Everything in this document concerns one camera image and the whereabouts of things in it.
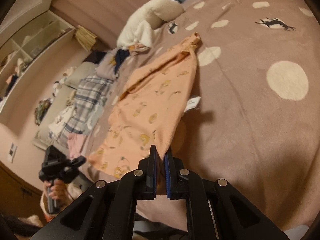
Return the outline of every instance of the bed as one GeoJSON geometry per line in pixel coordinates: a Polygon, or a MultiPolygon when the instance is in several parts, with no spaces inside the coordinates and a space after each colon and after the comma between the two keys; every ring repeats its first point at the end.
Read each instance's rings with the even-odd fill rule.
{"type": "MultiPolygon", "coordinates": [[[[303,0],[187,0],[147,54],[130,56],[87,140],[89,157],[132,72],[192,32],[202,44],[191,96],[171,147],[202,178],[225,178],[282,230],[310,224],[320,209],[320,27],[303,0]]],[[[89,163],[91,180],[116,180],[89,163]]],[[[138,201],[151,221],[187,230],[184,201],[138,201]]]]}

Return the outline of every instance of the black deer silhouette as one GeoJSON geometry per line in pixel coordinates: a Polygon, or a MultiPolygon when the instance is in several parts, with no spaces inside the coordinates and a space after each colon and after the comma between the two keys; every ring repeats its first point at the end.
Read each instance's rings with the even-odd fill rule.
{"type": "Polygon", "coordinates": [[[255,22],[255,23],[264,24],[264,25],[268,26],[268,28],[270,28],[270,26],[272,26],[272,25],[279,24],[286,31],[289,31],[289,29],[292,29],[293,31],[296,30],[295,27],[288,26],[287,24],[285,24],[283,21],[279,20],[278,18],[272,18],[272,19],[267,18],[267,19],[270,20],[270,21],[264,21],[264,20],[260,19],[260,21],[261,21],[260,23],[258,23],[258,22],[255,22]]]}

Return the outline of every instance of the fluffy white cushion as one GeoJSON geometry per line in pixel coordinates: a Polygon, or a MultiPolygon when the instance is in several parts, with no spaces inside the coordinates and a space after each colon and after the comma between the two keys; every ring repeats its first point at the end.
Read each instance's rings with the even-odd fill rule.
{"type": "Polygon", "coordinates": [[[128,19],[117,41],[117,47],[127,49],[137,43],[151,48],[155,29],[163,21],[169,22],[184,12],[173,0],[151,0],[136,10],[128,19]]]}

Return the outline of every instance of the orange fabric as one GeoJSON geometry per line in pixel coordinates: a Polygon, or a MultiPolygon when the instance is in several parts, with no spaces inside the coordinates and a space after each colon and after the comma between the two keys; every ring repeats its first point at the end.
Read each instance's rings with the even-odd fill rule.
{"type": "Polygon", "coordinates": [[[110,114],[107,138],[89,157],[95,168],[121,178],[148,157],[151,145],[164,156],[190,96],[199,41],[194,33],[132,73],[110,114]]]}

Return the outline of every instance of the pink wall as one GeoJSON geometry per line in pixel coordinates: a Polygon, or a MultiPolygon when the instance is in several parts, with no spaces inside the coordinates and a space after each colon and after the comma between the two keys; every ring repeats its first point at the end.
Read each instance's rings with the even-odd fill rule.
{"type": "Polygon", "coordinates": [[[73,39],[59,51],[47,65],[35,76],[34,82],[21,95],[12,112],[8,127],[0,124],[0,161],[15,174],[31,185],[42,189],[38,179],[44,151],[31,144],[38,130],[35,125],[34,109],[43,98],[52,97],[52,85],[62,73],[71,66],[79,65],[88,55],[78,42],[73,39]],[[18,145],[13,163],[7,161],[11,143],[18,145]]]}

